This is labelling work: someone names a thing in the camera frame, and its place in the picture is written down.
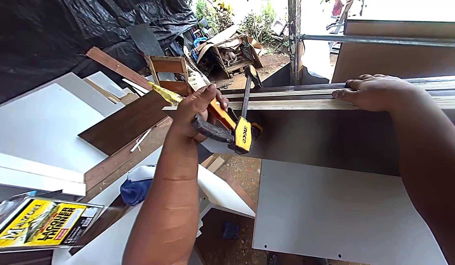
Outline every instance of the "ingco logo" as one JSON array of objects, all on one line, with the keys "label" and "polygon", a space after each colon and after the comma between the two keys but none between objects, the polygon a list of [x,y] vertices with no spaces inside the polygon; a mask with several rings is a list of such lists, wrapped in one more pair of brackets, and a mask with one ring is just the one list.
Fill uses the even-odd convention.
[{"label": "ingco logo", "polygon": [[242,142],[246,142],[247,141],[247,126],[244,125],[244,130],[242,132]]}]

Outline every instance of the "yellow label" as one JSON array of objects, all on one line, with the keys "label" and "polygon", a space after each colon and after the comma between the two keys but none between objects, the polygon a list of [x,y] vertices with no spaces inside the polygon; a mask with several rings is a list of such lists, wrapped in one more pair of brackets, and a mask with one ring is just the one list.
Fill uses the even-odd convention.
[{"label": "yellow label", "polygon": [[34,199],[0,233],[0,247],[58,245],[85,208],[84,205]]},{"label": "yellow label", "polygon": [[239,122],[236,126],[236,146],[250,151],[252,144],[251,124],[243,117],[239,117]]}]

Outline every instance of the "metal rail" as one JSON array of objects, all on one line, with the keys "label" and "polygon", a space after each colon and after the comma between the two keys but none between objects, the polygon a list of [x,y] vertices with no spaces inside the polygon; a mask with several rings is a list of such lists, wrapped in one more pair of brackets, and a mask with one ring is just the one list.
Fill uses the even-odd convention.
[{"label": "metal rail", "polygon": [[427,39],[427,38],[407,38],[407,37],[376,37],[360,35],[299,35],[299,40],[328,40],[341,42],[360,42],[371,44],[398,44],[398,45],[417,45],[433,47],[454,47],[454,39]]}]

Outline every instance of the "hand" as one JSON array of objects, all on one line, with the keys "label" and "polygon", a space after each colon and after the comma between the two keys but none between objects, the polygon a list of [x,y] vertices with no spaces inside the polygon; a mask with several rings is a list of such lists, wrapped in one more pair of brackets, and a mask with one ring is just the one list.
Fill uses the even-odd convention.
[{"label": "hand", "polygon": [[201,114],[201,117],[205,121],[211,124],[216,123],[216,118],[207,111],[208,105],[215,97],[220,103],[221,108],[227,111],[229,105],[228,99],[221,94],[221,91],[216,89],[215,84],[210,84],[209,86],[200,88],[178,104],[172,126],[184,136],[193,138],[196,143],[206,140],[206,136],[199,134],[193,129],[191,122],[196,114]]},{"label": "hand", "polygon": [[400,106],[429,98],[425,90],[388,75],[360,75],[345,83],[348,89],[332,93],[336,99],[351,102],[368,111],[391,112]]}]

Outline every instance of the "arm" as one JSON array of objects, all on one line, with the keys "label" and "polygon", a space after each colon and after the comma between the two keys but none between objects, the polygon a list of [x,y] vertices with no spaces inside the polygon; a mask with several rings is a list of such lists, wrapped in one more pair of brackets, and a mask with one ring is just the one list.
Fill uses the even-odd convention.
[{"label": "arm", "polygon": [[198,152],[206,137],[190,122],[201,113],[211,123],[206,108],[217,96],[222,108],[227,99],[215,85],[186,97],[178,106],[167,132],[154,180],[131,230],[124,265],[187,264],[198,230]]},{"label": "arm", "polygon": [[411,201],[455,264],[455,126],[429,93],[397,77],[361,75],[334,98],[388,111],[400,144],[399,168]]}]

